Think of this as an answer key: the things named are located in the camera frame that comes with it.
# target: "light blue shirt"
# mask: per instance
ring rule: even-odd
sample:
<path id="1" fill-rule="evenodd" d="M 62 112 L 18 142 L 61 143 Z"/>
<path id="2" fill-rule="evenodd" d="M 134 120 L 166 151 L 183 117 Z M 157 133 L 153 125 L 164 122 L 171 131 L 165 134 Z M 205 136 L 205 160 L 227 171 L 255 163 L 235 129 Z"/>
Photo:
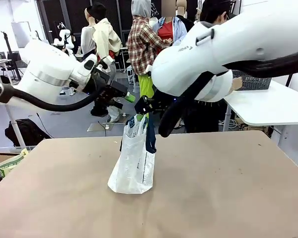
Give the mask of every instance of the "light blue shirt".
<path id="1" fill-rule="evenodd" d="M 159 21 L 152 27 L 155 33 L 163 26 L 165 17 L 159 19 Z M 184 23 L 178 17 L 174 17 L 172 20 L 172 29 L 173 29 L 173 45 L 178 46 L 182 39 L 186 36 L 187 30 Z"/>

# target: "black hair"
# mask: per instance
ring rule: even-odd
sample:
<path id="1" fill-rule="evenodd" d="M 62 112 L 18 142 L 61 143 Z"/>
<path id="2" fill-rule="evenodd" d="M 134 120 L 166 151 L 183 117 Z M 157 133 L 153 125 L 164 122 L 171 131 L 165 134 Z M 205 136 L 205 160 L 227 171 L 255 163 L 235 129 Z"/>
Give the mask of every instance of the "black hair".
<path id="1" fill-rule="evenodd" d="M 213 23 L 225 11 L 229 14 L 230 0 L 205 0 L 202 6 L 200 21 Z"/>

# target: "red plaid shirt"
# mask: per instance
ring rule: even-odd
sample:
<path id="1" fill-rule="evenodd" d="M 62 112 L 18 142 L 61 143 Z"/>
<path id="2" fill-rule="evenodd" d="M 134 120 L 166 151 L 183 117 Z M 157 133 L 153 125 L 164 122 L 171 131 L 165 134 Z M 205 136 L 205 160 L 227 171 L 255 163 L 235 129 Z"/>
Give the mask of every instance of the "red plaid shirt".
<path id="1" fill-rule="evenodd" d="M 155 34 L 147 17 L 135 16 L 126 43 L 131 67 L 135 74 L 146 74 L 147 66 L 152 65 L 156 57 L 156 49 L 168 48 L 170 44 Z"/>

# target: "black basket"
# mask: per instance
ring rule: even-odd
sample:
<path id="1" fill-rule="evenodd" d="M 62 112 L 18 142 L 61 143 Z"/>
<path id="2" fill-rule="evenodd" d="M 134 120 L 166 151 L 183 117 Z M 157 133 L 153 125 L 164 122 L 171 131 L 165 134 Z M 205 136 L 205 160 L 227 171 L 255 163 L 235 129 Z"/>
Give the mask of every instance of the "black basket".
<path id="1" fill-rule="evenodd" d="M 233 70 L 234 78 L 242 77 L 243 86 L 238 91 L 246 90 L 267 90 L 272 78 L 255 78 L 242 71 Z"/>

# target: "brown tabletop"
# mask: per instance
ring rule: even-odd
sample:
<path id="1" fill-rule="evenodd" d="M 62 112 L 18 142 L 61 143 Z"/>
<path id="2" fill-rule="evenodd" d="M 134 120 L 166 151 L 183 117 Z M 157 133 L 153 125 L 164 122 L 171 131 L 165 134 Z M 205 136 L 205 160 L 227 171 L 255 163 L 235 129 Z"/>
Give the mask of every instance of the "brown tabletop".
<path id="1" fill-rule="evenodd" d="M 0 183 L 0 238 L 298 237 L 298 167 L 263 133 L 158 137 L 143 195 L 107 187 L 120 140 L 40 143 Z"/>

